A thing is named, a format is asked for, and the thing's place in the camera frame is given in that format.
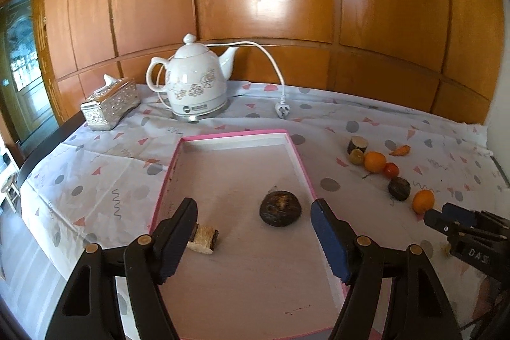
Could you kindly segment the dark-skinned cut stump piece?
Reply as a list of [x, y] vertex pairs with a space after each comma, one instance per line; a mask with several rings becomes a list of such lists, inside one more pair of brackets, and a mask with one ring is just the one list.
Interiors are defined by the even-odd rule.
[[368, 148], [368, 140], [364, 137], [353, 135], [347, 145], [346, 152], [350, 155], [354, 150], [360, 150], [360, 152], [366, 152]]

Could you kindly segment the silver ornate tissue box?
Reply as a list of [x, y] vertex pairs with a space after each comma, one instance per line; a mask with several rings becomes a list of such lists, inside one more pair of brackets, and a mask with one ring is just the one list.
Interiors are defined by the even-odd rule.
[[141, 103], [134, 78], [114, 78], [105, 74], [103, 79], [105, 84], [80, 105], [87, 125], [95, 131], [112, 130]]

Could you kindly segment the orange peel scrap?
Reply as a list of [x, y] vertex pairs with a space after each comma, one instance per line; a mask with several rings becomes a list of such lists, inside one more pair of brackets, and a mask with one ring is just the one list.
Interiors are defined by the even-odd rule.
[[409, 153], [411, 152], [411, 149], [412, 148], [409, 145], [403, 145], [403, 146], [396, 148], [395, 150], [392, 150], [390, 152], [390, 155], [394, 156], [394, 157], [404, 157], [404, 156], [409, 155]]

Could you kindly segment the white ceramic electric kettle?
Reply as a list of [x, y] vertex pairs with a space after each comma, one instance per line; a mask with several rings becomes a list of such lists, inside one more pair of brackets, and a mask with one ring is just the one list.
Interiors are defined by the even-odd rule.
[[230, 46], [217, 55], [188, 33], [171, 58], [151, 59], [146, 84], [155, 93], [167, 95], [177, 118], [194, 122], [213, 117], [228, 106], [227, 80], [232, 76], [237, 50], [237, 46]]

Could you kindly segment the cut sugarcane piece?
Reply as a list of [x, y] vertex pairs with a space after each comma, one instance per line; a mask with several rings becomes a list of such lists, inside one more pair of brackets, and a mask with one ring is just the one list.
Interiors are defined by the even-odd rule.
[[197, 223], [187, 242], [187, 248], [194, 252], [211, 255], [215, 250], [219, 232], [214, 227]]

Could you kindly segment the pink rimmed cardboard tray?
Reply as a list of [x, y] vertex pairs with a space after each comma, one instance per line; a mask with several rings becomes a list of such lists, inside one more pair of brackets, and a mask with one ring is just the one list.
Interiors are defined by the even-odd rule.
[[[295, 223], [273, 227], [259, 216], [265, 196], [293, 193]], [[177, 144], [154, 218], [169, 217], [184, 198], [198, 223], [219, 232], [211, 255], [187, 250], [162, 294], [184, 339], [325, 338], [344, 299], [310, 223], [316, 197], [364, 229], [380, 191], [347, 169], [327, 178], [307, 173], [288, 133], [257, 130], [193, 133]]]

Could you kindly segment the wooden door with glass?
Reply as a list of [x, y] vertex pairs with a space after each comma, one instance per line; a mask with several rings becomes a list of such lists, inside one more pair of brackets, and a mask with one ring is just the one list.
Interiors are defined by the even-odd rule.
[[58, 128], [41, 75], [32, 0], [1, 6], [1, 103], [23, 155]]

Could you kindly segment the patterned white tablecloth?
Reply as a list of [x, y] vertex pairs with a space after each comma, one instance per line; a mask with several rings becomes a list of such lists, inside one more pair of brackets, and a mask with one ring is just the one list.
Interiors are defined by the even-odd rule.
[[[62, 276], [71, 275], [89, 243], [115, 248], [152, 232], [160, 221], [154, 214], [164, 179], [183, 137], [195, 132], [282, 130], [307, 173], [321, 167], [331, 178], [353, 169], [363, 185], [380, 191], [364, 214], [366, 228], [355, 229], [339, 218], [382, 247], [403, 250], [419, 245], [459, 324], [497, 305], [499, 297], [488, 277], [448, 254], [446, 237], [412, 209], [415, 194], [427, 189], [435, 194], [437, 210], [452, 203], [508, 216], [509, 188], [487, 147], [484, 126], [297, 87], [285, 90], [290, 113], [280, 119], [275, 113], [278, 87], [234, 81], [228, 86], [229, 105], [223, 113], [190, 123], [172, 117], [146, 86], [138, 87], [138, 92], [140, 105], [114, 129], [95, 131], [80, 123], [22, 185], [23, 221]], [[382, 153], [398, 166], [411, 185], [409, 199], [396, 200], [389, 194], [385, 175], [349, 161], [346, 150], [353, 135], [367, 139], [369, 151]], [[409, 155], [390, 155], [403, 145], [412, 148]]]

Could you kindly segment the small wooden stool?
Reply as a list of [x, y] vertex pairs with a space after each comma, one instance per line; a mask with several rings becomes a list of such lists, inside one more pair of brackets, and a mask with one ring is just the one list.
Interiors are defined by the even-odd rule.
[[6, 201], [11, 211], [16, 213], [18, 201], [20, 199], [21, 194], [17, 186], [17, 173], [11, 173], [1, 187], [1, 202]]

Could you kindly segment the green-yellow kiwi fruit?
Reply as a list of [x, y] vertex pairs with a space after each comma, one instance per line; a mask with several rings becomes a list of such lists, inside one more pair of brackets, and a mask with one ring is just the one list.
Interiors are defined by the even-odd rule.
[[365, 154], [359, 148], [355, 148], [348, 155], [349, 161], [356, 166], [362, 166], [365, 160]]

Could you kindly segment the orange tangerine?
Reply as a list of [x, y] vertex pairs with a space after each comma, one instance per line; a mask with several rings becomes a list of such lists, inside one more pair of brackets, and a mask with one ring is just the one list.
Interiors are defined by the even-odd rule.
[[369, 173], [382, 173], [386, 163], [386, 156], [382, 153], [370, 151], [364, 155], [364, 169]]
[[421, 190], [417, 192], [412, 201], [413, 211], [422, 216], [426, 211], [431, 210], [435, 205], [435, 194], [431, 190]]

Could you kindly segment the dark wrinkled passion fruit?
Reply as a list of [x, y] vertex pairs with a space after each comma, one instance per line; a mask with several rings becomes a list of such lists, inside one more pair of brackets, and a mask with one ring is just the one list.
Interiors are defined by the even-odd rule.
[[270, 226], [286, 227], [301, 217], [302, 207], [298, 198], [288, 191], [268, 193], [259, 207], [260, 218]]

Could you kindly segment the small red tomato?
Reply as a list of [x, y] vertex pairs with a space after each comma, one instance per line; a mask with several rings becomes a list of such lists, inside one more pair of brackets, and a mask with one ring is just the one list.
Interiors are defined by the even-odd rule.
[[388, 162], [383, 169], [383, 174], [387, 179], [396, 178], [399, 176], [399, 168], [395, 163]]

